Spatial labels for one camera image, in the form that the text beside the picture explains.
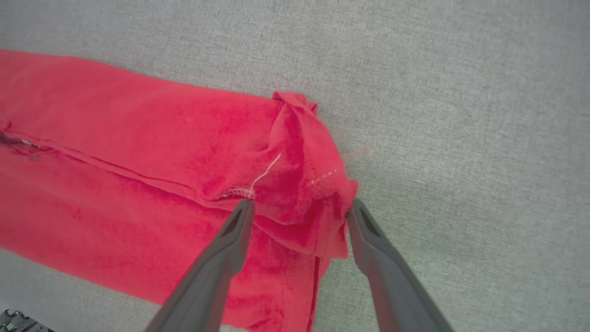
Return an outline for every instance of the fabric fold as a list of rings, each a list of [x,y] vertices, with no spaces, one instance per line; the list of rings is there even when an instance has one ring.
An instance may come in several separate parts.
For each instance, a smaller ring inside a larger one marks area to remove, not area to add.
[[[162,303],[251,195],[257,216],[224,322],[311,326],[319,278],[348,255],[358,187],[315,103],[74,57],[0,51],[0,61],[4,248]]]

